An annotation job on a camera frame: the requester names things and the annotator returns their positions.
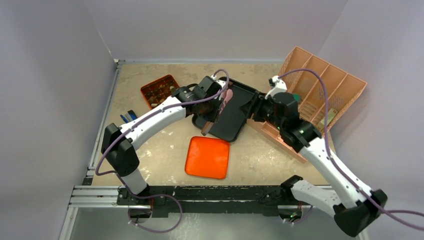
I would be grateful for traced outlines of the pink metal tongs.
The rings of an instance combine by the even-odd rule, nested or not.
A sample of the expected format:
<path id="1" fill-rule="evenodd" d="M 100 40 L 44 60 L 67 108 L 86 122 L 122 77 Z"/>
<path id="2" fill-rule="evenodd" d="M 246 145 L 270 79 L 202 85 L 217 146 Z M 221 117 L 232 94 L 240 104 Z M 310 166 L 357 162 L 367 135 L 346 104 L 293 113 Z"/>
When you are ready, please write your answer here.
<path id="1" fill-rule="evenodd" d="M 206 136 L 211 130 L 212 126 L 215 122 L 218 121 L 220 114 L 223 112 L 225 107 L 228 105 L 229 101 L 233 97 L 233 91 L 231 89 L 225 90 L 221 96 L 218 98 L 218 106 L 212 111 L 212 113 L 208 116 L 207 122 L 201 129 L 201 134 Z"/>

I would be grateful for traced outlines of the orange box lid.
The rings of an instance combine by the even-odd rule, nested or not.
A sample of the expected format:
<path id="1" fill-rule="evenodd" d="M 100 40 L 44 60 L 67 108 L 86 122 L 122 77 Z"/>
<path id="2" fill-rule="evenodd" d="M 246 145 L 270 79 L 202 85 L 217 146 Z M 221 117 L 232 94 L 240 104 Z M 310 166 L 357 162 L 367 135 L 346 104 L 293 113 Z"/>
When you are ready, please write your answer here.
<path id="1" fill-rule="evenodd" d="M 227 176 L 229 158 L 229 142 L 194 136 L 188 145 L 184 171 L 195 177 L 223 180 Z"/>

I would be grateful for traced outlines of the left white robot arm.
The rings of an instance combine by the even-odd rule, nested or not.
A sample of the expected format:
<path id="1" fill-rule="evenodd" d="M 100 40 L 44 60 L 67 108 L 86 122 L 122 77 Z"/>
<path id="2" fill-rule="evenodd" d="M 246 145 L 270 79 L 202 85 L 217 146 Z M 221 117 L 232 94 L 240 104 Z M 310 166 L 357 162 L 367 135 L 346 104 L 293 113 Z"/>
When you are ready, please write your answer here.
<path id="1" fill-rule="evenodd" d="M 163 103 L 143 116 L 121 126 L 111 123 L 105 128 L 101 159 L 107 160 L 129 188 L 132 201 L 142 205 L 149 199 L 149 185 L 139 170 L 136 151 L 155 134 L 190 115 L 215 122 L 221 113 L 229 81 L 217 80 L 214 75 L 205 76 L 194 86 L 176 88 Z"/>

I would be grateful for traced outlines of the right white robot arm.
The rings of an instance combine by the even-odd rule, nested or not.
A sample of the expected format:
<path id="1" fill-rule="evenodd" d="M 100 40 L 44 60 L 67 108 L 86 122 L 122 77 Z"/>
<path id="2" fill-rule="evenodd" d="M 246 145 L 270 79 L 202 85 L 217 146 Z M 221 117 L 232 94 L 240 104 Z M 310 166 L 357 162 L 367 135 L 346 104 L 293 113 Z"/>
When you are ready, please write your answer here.
<path id="1" fill-rule="evenodd" d="M 295 175 L 281 184 L 284 202 L 292 204 L 299 200 L 314 205 L 332 216 L 350 237 L 358 236 L 382 214 L 379 208 L 387 203 L 386 193 L 373 190 L 344 165 L 329 149 L 321 132 L 300 117 L 298 102 L 292 94 L 283 92 L 266 98 L 264 93 L 256 92 L 240 110 L 246 119 L 276 128 L 284 143 L 311 163 L 335 192 L 331 195 Z"/>

